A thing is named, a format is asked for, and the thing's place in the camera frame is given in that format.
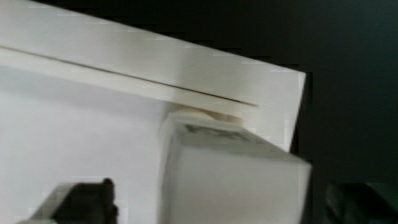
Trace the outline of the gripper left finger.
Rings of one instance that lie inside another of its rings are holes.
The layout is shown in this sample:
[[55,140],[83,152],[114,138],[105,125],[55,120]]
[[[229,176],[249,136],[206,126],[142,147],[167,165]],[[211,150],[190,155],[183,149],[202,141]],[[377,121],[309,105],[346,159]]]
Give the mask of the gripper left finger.
[[114,182],[60,184],[30,216],[16,224],[117,224]]

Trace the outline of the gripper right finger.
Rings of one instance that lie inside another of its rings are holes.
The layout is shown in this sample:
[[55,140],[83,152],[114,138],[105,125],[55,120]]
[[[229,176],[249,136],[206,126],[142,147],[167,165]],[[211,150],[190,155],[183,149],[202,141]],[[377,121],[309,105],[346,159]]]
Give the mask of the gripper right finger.
[[322,224],[398,224],[398,191],[386,183],[332,183]]

